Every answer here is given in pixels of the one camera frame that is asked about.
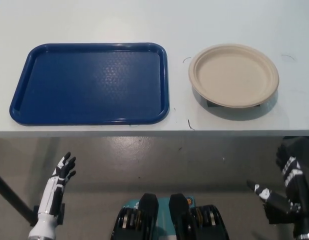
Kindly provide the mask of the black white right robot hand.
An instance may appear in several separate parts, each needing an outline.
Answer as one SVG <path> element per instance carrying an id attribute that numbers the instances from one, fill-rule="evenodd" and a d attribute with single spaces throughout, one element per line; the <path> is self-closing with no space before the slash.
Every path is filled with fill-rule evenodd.
<path id="1" fill-rule="evenodd" d="M 309 185 L 306 176 L 297 157 L 283 144 L 276 152 L 276 165 L 283 178 L 285 196 L 252 180 L 247 180 L 246 184 L 263 202 L 270 225 L 293 224 L 294 239 L 309 240 Z"/>

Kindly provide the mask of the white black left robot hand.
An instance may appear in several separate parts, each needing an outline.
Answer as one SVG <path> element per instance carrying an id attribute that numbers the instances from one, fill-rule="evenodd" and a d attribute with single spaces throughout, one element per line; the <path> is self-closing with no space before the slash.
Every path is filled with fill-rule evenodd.
<path id="1" fill-rule="evenodd" d="M 76 174 L 76 158 L 67 152 L 48 179 L 37 211 L 37 221 L 28 234 L 29 240 L 55 240 L 56 228 L 63 224 L 63 196 L 67 183 Z"/>

